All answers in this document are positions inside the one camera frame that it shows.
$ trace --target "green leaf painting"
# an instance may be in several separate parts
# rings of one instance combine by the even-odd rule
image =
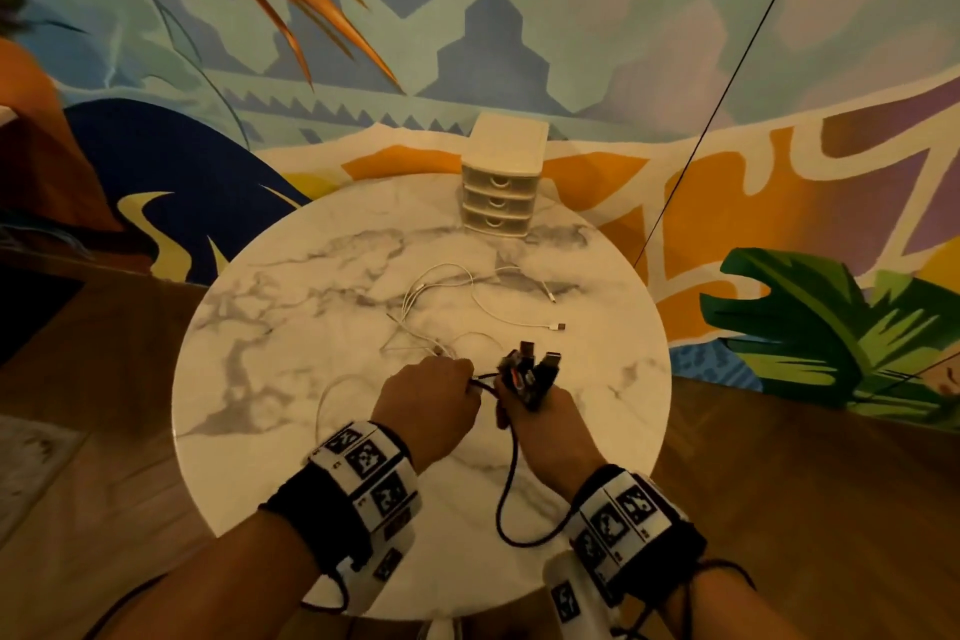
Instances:
[[[703,319],[769,394],[862,415],[960,429],[960,400],[917,373],[960,340],[960,294],[880,271],[869,298],[843,263],[764,248],[734,248],[724,273],[762,282],[758,299],[700,295]]]

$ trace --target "round table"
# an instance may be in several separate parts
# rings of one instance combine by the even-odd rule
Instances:
[[[460,177],[411,175],[351,185],[260,233],[222,272],[183,339],[173,388],[180,471],[215,535],[249,516],[337,428],[368,418],[383,381],[426,354],[398,331],[403,296],[428,268],[452,262],[478,279],[432,288],[408,324],[473,360],[477,373],[521,341],[562,355],[558,384],[577,402],[606,458],[649,473],[670,409],[670,360],[653,300],[594,226],[538,197],[530,233],[496,237],[461,223]],[[517,266],[519,270],[499,270]],[[446,266],[430,279],[462,280]],[[556,297],[547,298],[542,282]],[[419,479],[414,548],[367,617],[425,620],[499,607],[543,586],[563,538],[513,549],[494,512],[510,464],[509,431],[485,397],[473,430]],[[521,461],[504,513],[511,537],[548,532],[567,504]],[[323,577],[306,601],[336,606]]]

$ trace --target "wall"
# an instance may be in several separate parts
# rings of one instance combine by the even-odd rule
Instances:
[[[208,284],[311,198],[457,172],[481,109],[523,112],[552,125],[556,196],[647,282],[678,374],[954,427],[953,372],[909,377],[960,340],[960,16],[776,0],[731,84],[770,2],[29,0],[0,105],[56,186],[0,189],[2,222]],[[767,290],[785,329],[757,324]]]

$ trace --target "plastic drawer organizer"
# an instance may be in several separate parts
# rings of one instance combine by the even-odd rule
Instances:
[[[462,156],[463,225],[494,236],[530,230],[550,125],[483,112]]]

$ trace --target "hand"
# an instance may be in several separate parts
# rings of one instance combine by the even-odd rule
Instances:
[[[496,423],[513,426],[530,470],[548,489],[568,503],[594,471],[607,462],[597,449],[587,423],[570,392],[554,385],[537,412],[530,412],[520,398],[498,377]]]
[[[474,427],[480,391],[469,384],[472,377],[469,359],[427,356],[383,383],[370,420],[407,444],[416,473],[450,455]]]

